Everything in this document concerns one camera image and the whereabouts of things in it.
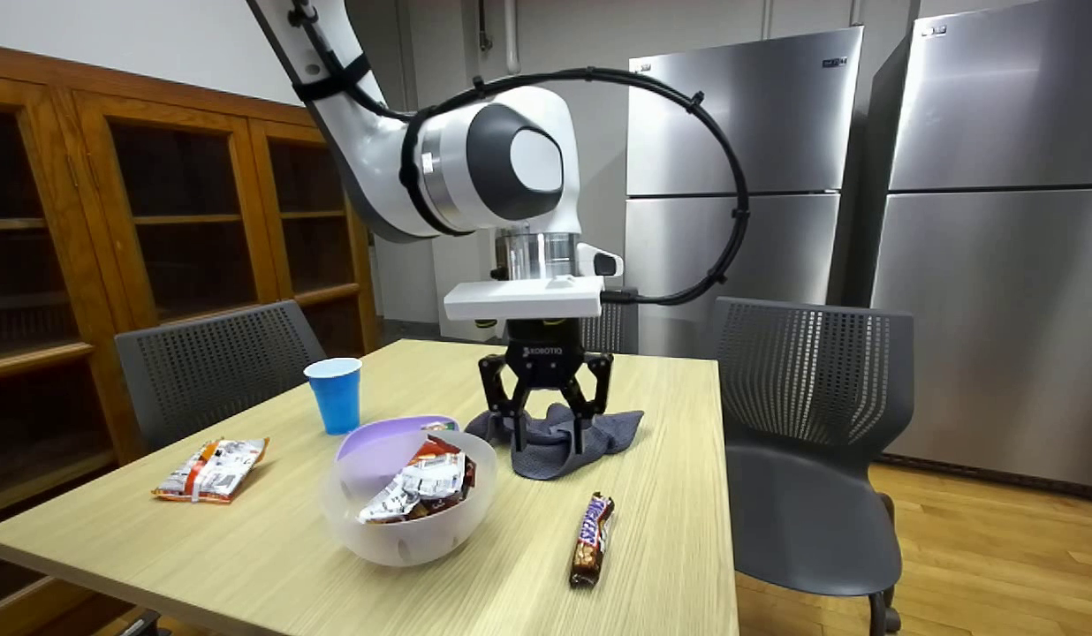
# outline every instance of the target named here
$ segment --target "refrigerator door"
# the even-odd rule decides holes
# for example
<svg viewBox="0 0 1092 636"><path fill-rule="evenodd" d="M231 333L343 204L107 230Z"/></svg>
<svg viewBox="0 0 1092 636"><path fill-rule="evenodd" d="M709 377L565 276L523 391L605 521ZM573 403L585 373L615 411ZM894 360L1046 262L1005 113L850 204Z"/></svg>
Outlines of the refrigerator door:
<svg viewBox="0 0 1092 636"><path fill-rule="evenodd" d="M1092 0L914 23L892 191L1092 183Z"/></svg>
<svg viewBox="0 0 1092 636"><path fill-rule="evenodd" d="M695 52L635 58L628 66L704 96L752 196L837 191L850 151L863 31L797 36ZM628 91L628 196L733 196L719 143L682 106Z"/></svg>
<svg viewBox="0 0 1092 636"><path fill-rule="evenodd" d="M894 196L872 308L920 341L892 453L1092 484L1092 191Z"/></svg>
<svg viewBox="0 0 1092 636"><path fill-rule="evenodd" d="M695 283L733 230L733 198L628 198L627 283L675 294ZM715 358L715 297L823 300L837 227L837 196L752 198L752 222L728 283L680 308L635 313L635 351Z"/></svg>

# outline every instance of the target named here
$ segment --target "table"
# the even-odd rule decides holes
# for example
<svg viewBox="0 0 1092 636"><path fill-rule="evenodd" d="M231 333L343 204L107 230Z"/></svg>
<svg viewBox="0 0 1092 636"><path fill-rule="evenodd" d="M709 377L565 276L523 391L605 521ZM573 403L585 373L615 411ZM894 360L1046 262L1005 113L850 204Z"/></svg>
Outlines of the table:
<svg viewBox="0 0 1092 636"><path fill-rule="evenodd" d="M476 358L495 346L403 341L363 358L363 422L483 411ZM543 414L557 397L535 397ZM181 616L217 634L734 634L722 386L709 360L615 358L608 411L643 411L628 453L562 481L519 481L500 449L500 496L455 556L380 569L321 515L341 439L309 386L0 523L0 560ZM153 503L188 453L264 435L234 507ZM615 500L595 589L568 589L589 490Z"/></svg>

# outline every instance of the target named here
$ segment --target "snack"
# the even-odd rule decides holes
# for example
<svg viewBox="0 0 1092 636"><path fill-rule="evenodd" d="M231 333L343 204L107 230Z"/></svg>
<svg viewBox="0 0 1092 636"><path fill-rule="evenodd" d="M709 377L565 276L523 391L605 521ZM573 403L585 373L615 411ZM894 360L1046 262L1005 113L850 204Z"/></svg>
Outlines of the snack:
<svg viewBox="0 0 1092 636"><path fill-rule="evenodd" d="M475 489L475 460L427 439L411 463L362 508L362 523L398 523L434 515L467 500Z"/></svg>
<svg viewBox="0 0 1092 636"><path fill-rule="evenodd" d="M600 580L605 556L608 556L605 523L613 512L615 512L615 500L595 490L581 521L568 588L595 588Z"/></svg>
<svg viewBox="0 0 1092 636"><path fill-rule="evenodd" d="M241 481L264 456L268 439L218 439L178 467L153 496L164 503L234 503Z"/></svg>

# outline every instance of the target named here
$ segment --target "chair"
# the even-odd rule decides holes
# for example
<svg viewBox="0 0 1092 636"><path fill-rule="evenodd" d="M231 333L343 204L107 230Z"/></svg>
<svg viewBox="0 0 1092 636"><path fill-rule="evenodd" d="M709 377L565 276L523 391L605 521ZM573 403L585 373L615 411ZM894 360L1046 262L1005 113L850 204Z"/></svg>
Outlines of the chair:
<svg viewBox="0 0 1092 636"><path fill-rule="evenodd" d="M868 596L868 634L899 634L894 507L867 469L912 422L912 318L722 297L715 325L740 573Z"/></svg>
<svg viewBox="0 0 1092 636"><path fill-rule="evenodd" d="M149 449L301 386L325 358L295 300L119 333L117 355Z"/></svg>

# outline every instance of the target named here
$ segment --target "white bowl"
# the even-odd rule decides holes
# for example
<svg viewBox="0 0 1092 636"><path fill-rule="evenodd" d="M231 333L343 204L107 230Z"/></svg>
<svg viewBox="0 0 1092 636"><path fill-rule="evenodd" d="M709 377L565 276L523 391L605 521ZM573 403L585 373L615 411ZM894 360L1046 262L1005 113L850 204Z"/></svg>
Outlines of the white bowl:
<svg viewBox="0 0 1092 636"><path fill-rule="evenodd" d="M462 547L489 512L500 489L495 449L476 435L437 430L437 439L475 460L471 496L423 521L362 523L362 508L407 467L431 423L437 423L437 417L381 422L341 442L336 467L325 477L325 521L363 563L390 569L437 563Z"/></svg>

